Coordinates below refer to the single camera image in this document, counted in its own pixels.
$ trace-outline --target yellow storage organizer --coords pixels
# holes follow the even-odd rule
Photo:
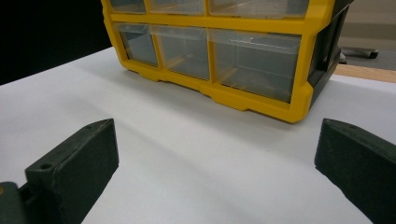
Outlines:
[[[338,64],[352,0],[102,0],[120,63],[296,122]]]

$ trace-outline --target white table surface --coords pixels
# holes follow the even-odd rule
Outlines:
[[[0,182],[113,118],[120,167],[83,223],[371,223],[314,157],[324,118],[396,144],[396,85],[332,76],[293,125],[121,67],[115,50],[0,86]]]

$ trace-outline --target screw hole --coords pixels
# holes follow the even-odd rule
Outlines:
[[[41,169],[41,170],[47,170],[47,169],[49,169],[51,166],[52,166],[52,164],[44,163],[44,164],[42,164],[42,165],[40,166],[40,169]]]

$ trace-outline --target black background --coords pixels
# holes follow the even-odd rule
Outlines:
[[[0,85],[111,47],[100,0],[20,0],[2,9]]]

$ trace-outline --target clear plastic drawer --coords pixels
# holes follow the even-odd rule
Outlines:
[[[145,2],[143,0],[110,0],[114,11],[125,13],[145,14]]]
[[[221,84],[289,102],[300,37],[210,29]]]
[[[261,18],[303,17],[309,0],[213,0],[211,15]]]
[[[120,31],[129,59],[158,65],[149,25],[118,23],[116,29]]]
[[[204,14],[204,0],[148,0],[152,13]]]
[[[205,28],[153,26],[163,65],[190,77],[209,79]]]

